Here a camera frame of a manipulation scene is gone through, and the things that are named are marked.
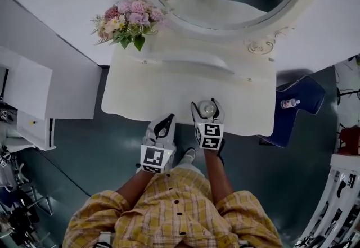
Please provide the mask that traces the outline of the person's white shoe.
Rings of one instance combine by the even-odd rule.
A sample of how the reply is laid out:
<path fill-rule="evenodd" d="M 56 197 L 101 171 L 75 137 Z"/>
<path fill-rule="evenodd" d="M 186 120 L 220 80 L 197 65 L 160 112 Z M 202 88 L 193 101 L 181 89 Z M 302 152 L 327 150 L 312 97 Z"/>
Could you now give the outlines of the person's white shoe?
<path fill-rule="evenodd" d="M 189 148 L 183 158 L 178 163 L 178 166 L 185 168 L 185 169 L 192 169 L 193 168 L 193 161 L 196 156 L 196 150 L 194 148 Z"/>

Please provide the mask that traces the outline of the dark blue chair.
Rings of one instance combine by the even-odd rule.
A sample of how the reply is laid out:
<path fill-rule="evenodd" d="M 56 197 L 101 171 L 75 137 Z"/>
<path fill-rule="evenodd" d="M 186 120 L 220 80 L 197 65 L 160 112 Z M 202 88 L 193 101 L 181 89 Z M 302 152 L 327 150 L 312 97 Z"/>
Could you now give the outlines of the dark blue chair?
<path fill-rule="evenodd" d="M 316 115 L 324 102 L 325 89 L 313 78 L 304 76 L 287 87 L 276 90 L 273 132 L 269 136 L 260 135 L 261 141 L 269 145 L 286 148 L 294 130 L 310 116 Z M 294 108 L 282 109 L 280 102 L 299 99 L 300 104 Z"/>

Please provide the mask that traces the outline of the yellow plaid shirt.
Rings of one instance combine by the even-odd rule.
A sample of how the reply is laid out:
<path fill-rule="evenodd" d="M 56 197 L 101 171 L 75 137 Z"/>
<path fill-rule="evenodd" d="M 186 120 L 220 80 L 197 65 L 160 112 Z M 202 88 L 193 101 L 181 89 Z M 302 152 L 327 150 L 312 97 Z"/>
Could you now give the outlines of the yellow plaid shirt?
<path fill-rule="evenodd" d="M 62 246 L 95 248 L 102 232 L 112 234 L 112 248 L 283 247 L 252 193 L 214 204 L 209 181 L 183 168 L 155 175 L 134 206 L 111 190 L 93 195 L 71 218 Z"/>

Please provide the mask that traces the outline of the person's right forearm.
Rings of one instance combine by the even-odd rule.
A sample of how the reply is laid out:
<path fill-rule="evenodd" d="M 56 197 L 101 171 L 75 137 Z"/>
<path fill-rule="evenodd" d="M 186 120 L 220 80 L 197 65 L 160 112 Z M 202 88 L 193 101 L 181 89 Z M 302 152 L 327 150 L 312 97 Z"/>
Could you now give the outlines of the person's right forearm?
<path fill-rule="evenodd" d="M 234 193 L 234 189 L 226 175 L 224 165 L 217 154 L 216 150 L 204 150 L 211 194 L 215 204 Z"/>

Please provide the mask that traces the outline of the white display shelf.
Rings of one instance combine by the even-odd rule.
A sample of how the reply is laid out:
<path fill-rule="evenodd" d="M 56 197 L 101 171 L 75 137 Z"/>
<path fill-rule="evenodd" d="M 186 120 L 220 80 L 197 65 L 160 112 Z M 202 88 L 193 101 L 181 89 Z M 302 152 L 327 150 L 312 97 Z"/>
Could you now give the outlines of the white display shelf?
<path fill-rule="evenodd" d="M 360 248 L 360 156 L 332 155 L 323 194 L 293 248 Z"/>

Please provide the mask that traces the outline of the white chest-mounted device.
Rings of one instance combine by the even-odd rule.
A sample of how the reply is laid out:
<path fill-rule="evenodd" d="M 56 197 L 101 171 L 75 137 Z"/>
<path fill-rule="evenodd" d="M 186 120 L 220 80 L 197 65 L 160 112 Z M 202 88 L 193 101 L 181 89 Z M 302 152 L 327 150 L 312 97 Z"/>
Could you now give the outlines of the white chest-mounted device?
<path fill-rule="evenodd" d="M 112 232 L 101 232 L 94 248 L 112 248 L 113 235 Z"/>

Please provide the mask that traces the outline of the white desk with drawer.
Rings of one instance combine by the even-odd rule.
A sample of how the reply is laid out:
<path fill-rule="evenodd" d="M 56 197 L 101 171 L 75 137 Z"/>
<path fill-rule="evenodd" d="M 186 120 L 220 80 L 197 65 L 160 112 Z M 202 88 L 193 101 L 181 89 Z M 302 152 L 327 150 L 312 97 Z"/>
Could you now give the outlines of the white desk with drawer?
<path fill-rule="evenodd" d="M 17 110 L 16 133 L 40 150 L 55 149 L 55 120 L 46 117 L 52 70 L 2 46 L 0 69 L 5 69 L 2 99 Z"/>

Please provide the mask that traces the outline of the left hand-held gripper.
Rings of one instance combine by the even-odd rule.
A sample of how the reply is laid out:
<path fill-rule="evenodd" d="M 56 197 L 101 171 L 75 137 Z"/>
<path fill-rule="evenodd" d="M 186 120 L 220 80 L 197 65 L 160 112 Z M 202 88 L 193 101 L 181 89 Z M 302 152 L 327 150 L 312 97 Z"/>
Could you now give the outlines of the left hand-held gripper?
<path fill-rule="evenodd" d="M 173 113 L 162 115 L 148 125 L 146 137 L 149 139 L 141 144 L 139 167 L 141 170 L 156 174 L 171 170 L 177 150 L 172 143 L 175 127 L 176 116 Z"/>

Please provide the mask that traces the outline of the pink flower bouquet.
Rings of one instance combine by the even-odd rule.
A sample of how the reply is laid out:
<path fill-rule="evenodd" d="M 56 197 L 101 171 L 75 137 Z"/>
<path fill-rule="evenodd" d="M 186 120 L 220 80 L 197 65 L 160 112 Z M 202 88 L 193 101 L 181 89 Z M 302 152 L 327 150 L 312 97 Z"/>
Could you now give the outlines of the pink flower bouquet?
<path fill-rule="evenodd" d="M 168 10 L 158 8 L 146 0 L 127 0 L 108 8 L 102 15 L 92 19 L 97 35 L 96 45 L 120 44 L 126 49 L 134 44 L 141 51 L 147 35 L 155 35 L 167 19 Z"/>

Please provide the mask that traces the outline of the cream dressing table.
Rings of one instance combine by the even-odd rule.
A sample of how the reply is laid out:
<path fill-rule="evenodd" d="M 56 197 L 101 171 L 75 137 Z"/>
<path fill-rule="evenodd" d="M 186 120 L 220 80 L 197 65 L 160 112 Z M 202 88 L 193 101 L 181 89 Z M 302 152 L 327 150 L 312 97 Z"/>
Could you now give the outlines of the cream dressing table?
<path fill-rule="evenodd" d="M 227 133 L 269 136 L 273 132 L 276 69 L 270 53 L 243 43 L 149 37 L 141 50 L 117 46 L 110 64 L 102 110 L 151 121 L 173 113 L 192 124 L 191 103 L 216 99 Z"/>

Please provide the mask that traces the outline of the person's left forearm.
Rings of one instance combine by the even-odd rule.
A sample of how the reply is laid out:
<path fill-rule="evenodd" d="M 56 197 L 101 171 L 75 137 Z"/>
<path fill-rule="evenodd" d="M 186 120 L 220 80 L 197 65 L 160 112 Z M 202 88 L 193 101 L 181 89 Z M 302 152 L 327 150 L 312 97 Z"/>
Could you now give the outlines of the person's left forearm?
<path fill-rule="evenodd" d="M 154 173 L 140 170 L 131 179 L 129 179 L 124 185 L 116 190 L 116 193 L 121 195 L 127 202 L 126 211 L 130 211 L 134 208 L 137 201 L 143 195 L 147 185 L 154 177 Z"/>

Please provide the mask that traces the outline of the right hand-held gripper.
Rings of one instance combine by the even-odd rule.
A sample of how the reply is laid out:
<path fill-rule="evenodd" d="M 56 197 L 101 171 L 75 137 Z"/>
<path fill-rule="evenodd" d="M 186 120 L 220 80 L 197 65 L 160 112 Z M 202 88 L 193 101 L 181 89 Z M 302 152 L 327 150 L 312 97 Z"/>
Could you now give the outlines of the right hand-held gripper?
<path fill-rule="evenodd" d="M 198 106 L 191 102 L 191 114 L 195 126 L 195 137 L 201 149 L 218 150 L 220 149 L 224 133 L 224 109 L 221 104 L 212 98 L 211 101 L 216 106 L 216 112 L 212 119 L 202 116 Z"/>

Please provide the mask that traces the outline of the clear plastic water bottle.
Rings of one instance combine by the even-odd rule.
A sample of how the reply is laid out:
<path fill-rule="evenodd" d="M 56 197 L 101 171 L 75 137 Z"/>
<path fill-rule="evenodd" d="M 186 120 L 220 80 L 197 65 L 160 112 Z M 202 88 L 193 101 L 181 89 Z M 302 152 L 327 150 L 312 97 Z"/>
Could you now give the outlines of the clear plastic water bottle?
<path fill-rule="evenodd" d="M 289 100 L 283 100 L 280 102 L 281 108 L 282 109 L 289 109 L 289 108 L 294 108 L 297 105 L 300 104 L 300 100 L 299 99 L 289 99 Z"/>

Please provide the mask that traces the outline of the small glass jar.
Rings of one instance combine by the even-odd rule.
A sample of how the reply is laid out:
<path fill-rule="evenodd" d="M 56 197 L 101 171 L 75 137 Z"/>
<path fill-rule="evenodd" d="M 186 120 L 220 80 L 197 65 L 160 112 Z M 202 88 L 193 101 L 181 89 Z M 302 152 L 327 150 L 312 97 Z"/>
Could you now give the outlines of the small glass jar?
<path fill-rule="evenodd" d="M 202 100 L 197 104 L 199 114 L 202 118 L 212 118 L 216 112 L 217 107 L 212 100 Z"/>

